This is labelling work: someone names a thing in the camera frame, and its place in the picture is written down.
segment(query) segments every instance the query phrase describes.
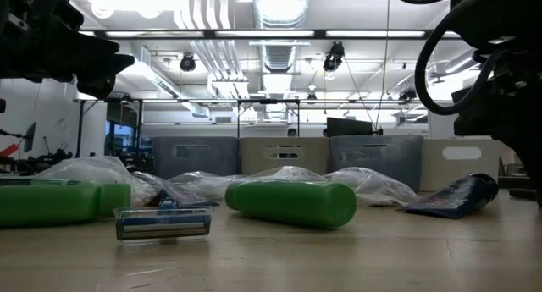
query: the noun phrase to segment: monitor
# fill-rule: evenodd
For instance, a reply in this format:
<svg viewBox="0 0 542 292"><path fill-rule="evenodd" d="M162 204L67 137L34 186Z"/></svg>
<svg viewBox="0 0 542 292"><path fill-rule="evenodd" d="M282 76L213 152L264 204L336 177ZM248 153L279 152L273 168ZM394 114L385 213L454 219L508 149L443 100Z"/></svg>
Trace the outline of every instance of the monitor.
<svg viewBox="0 0 542 292"><path fill-rule="evenodd" d="M353 119L328 118L328 137L341 135L373 135L373 124Z"/></svg>

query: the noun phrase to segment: bottle cap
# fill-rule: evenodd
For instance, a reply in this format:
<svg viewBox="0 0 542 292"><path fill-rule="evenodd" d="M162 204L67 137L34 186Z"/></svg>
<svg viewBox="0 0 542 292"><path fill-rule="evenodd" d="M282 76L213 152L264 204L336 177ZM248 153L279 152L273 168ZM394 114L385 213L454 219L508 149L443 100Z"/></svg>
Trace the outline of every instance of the bottle cap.
<svg viewBox="0 0 542 292"><path fill-rule="evenodd" d="M100 216L112 217L113 210L119 207L129 207L131 191L129 185L109 184L100 188Z"/></svg>

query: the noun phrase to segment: gray plastic bin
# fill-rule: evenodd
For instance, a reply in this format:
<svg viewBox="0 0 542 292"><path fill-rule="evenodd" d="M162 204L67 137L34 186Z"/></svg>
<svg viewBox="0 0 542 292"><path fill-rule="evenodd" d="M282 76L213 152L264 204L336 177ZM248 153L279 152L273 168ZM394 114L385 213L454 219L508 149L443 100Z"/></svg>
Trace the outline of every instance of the gray plastic bin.
<svg viewBox="0 0 542 292"><path fill-rule="evenodd" d="M297 166L316 174L327 171L328 138L242 138L240 144L243 174L257 174L283 166Z"/></svg>
<svg viewBox="0 0 542 292"><path fill-rule="evenodd" d="M194 171L227 176L241 171L236 137L174 136L152 139L156 175L170 179Z"/></svg>
<svg viewBox="0 0 542 292"><path fill-rule="evenodd" d="M349 167L370 168L420 191L422 136L348 135L331 138L332 172Z"/></svg>

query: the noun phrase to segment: table surface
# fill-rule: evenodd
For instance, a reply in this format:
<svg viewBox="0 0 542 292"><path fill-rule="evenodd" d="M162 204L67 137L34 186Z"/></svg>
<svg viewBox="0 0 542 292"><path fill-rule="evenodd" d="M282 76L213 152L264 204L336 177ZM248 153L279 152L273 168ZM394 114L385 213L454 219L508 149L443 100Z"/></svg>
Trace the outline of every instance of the table surface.
<svg viewBox="0 0 542 292"><path fill-rule="evenodd" d="M120 245L113 222L0 230L0 291L542 290L542 212L506 192L461 220L358 209L315 231L215 211L204 240Z"/></svg>

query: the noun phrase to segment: beige plastic bin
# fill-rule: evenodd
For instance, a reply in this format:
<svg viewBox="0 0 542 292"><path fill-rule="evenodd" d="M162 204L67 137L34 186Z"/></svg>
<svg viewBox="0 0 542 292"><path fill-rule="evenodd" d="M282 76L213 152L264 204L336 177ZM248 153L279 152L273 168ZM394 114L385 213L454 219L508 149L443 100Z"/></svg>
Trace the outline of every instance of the beige plastic bin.
<svg viewBox="0 0 542 292"><path fill-rule="evenodd" d="M470 173L499 178L501 143L496 140L424 140L422 190L438 190Z"/></svg>
<svg viewBox="0 0 542 292"><path fill-rule="evenodd" d="M297 166L326 174L329 160L328 138L242 138L241 172L257 174L282 166Z"/></svg>

